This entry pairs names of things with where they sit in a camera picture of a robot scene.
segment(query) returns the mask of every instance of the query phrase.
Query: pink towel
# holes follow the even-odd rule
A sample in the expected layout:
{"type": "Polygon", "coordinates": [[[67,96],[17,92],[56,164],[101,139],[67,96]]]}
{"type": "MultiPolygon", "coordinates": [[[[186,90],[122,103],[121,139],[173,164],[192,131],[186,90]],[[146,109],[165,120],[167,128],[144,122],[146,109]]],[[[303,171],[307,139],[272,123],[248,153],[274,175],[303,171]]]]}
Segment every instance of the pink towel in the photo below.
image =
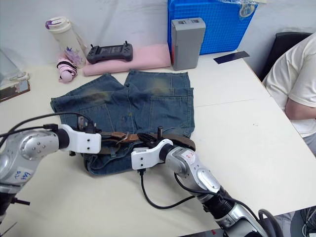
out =
{"type": "Polygon", "coordinates": [[[133,60],[114,59],[101,61],[96,64],[86,63],[83,68],[85,76],[98,75],[104,73],[126,72],[130,69],[143,70],[150,68],[169,67],[170,54],[167,44],[154,44],[133,49],[133,60]]]}

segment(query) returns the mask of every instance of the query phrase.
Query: black chair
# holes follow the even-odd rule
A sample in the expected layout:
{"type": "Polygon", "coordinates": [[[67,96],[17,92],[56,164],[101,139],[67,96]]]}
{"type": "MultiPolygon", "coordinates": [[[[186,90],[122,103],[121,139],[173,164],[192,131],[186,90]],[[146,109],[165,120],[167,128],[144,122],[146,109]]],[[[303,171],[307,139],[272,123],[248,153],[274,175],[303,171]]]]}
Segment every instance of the black chair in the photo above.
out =
{"type": "Polygon", "coordinates": [[[266,77],[269,73],[270,69],[276,62],[276,60],[282,56],[286,51],[288,51],[291,47],[301,42],[303,39],[310,36],[312,33],[304,33],[304,32],[283,32],[276,33],[276,39],[271,48],[270,54],[267,58],[266,64],[263,67],[262,73],[259,76],[260,81],[266,77]]]}

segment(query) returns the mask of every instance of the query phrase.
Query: person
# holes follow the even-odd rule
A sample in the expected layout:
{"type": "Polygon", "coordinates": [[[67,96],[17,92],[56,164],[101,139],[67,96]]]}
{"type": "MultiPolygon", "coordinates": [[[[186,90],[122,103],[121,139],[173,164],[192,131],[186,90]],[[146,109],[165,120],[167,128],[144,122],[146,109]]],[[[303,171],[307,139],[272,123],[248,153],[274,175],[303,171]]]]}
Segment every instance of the person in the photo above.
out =
{"type": "MultiPolygon", "coordinates": [[[[316,156],[316,33],[285,52],[263,84],[316,156]]],[[[276,216],[284,237],[294,214],[276,216]]]]}

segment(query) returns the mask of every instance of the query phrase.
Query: black cable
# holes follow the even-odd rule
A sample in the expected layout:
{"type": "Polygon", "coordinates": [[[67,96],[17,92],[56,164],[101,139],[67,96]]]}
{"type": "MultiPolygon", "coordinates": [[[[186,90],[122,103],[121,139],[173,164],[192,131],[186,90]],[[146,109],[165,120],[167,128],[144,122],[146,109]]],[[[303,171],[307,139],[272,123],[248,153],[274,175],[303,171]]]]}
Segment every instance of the black cable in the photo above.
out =
{"type": "MultiPolygon", "coordinates": [[[[56,115],[77,115],[77,116],[83,116],[84,118],[86,118],[87,120],[91,121],[91,119],[83,114],[77,113],[77,112],[57,112],[57,113],[53,113],[53,114],[47,114],[47,115],[42,115],[42,116],[37,116],[34,118],[29,118],[27,120],[24,120],[20,123],[18,123],[17,125],[15,125],[13,128],[11,128],[9,130],[9,132],[13,132],[16,128],[18,128],[19,126],[30,122],[30,121],[34,121],[34,120],[38,120],[38,119],[42,119],[42,118],[46,118],[46,117],[51,117],[51,116],[56,116],[56,115]]],[[[6,141],[6,139],[8,138],[8,136],[4,136],[0,142],[0,148],[2,147],[2,145],[4,144],[4,142],[6,141]]]]}
{"type": "MultiPolygon", "coordinates": [[[[211,192],[211,191],[200,191],[200,190],[189,189],[189,188],[187,188],[186,186],[184,186],[184,185],[180,182],[180,180],[178,179],[176,173],[174,173],[174,177],[175,177],[177,183],[178,183],[183,189],[185,189],[185,190],[187,190],[187,191],[189,191],[189,192],[191,192],[191,193],[196,193],[196,194],[212,194],[212,195],[214,195],[214,196],[218,196],[217,193],[214,193],[214,192],[211,192]]],[[[250,212],[250,214],[251,214],[251,215],[256,219],[256,221],[260,224],[260,221],[259,221],[258,217],[255,215],[255,213],[253,213],[253,211],[250,209],[250,207],[247,206],[245,203],[243,203],[243,202],[241,202],[241,201],[238,201],[238,200],[236,200],[236,199],[233,199],[233,198],[229,198],[229,197],[222,197],[222,196],[221,196],[221,198],[224,199],[224,200],[226,200],[226,201],[232,201],[232,202],[235,202],[235,203],[238,203],[238,204],[242,205],[244,208],[246,208],[246,209],[250,212]]]]}
{"type": "Polygon", "coordinates": [[[144,193],[144,196],[145,196],[147,202],[148,202],[151,206],[153,206],[154,208],[157,208],[157,209],[170,209],[170,208],[176,207],[176,206],[178,206],[178,205],[180,205],[180,204],[182,204],[182,203],[184,203],[184,202],[186,202],[186,201],[188,201],[188,200],[190,200],[190,199],[195,198],[195,196],[190,196],[190,197],[187,197],[187,198],[185,198],[185,199],[183,199],[183,200],[181,200],[181,201],[179,201],[179,202],[177,202],[177,203],[175,203],[175,204],[173,204],[173,205],[170,205],[170,206],[158,206],[158,205],[154,204],[154,203],[149,199],[149,197],[147,196],[146,191],[145,191],[145,187],[144,187],[144,172],[145,172],[145,169],[139,170],[139,175],[140,175],[140,179],[141,179],[142,190],[143,190],[143,193],[144,193]]]}
{"type": "Polygon", "coordinates": [[[280,225],[277,223],[277,220],[275,219],[275,217],[269,211],[267,211],[265,209],[260,209],[258,211],[258,215],[259,215],[259,218],[260,218],[260,224],[265,229],[265,231],[269,233],[270,236],[272,236],[272,235],[270,234],[266,224],[264,223],[263,215],[265,215],[268,218],[268,221],[271,223],[276,237],[283,237],[283,233],[282,233],[280,225]]]}
{"type": "Polygon", "coordinates": [[[23,131],[27,131],[27,130],[32,130],[32,129],[38,129],[38,128],[44,128],[44,127],[43,126],[27,127],[27,128],[15,130],[13,132],[7,132],[7,133],[0,134],[0,137],[10,136],[10,135],[15,134],[15,133],[19,133],[19,132],[23,132],[23,131]]]}

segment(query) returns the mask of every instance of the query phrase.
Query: black game controller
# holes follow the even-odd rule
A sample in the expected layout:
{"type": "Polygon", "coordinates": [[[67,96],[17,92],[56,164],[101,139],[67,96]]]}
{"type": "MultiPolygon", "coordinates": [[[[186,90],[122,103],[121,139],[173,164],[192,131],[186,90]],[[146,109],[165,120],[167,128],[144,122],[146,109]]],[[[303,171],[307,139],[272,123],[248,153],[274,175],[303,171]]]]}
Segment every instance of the black game controller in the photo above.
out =
{"type": "Polygon", "coordinates": [[[131,61],[133,59],[133,47],[125,41],[123,45],[99,47],[91,45],[92,49],[87,55],[87,61],[95,64],[99,61],[110,59],[124,59],[131,61]]]}

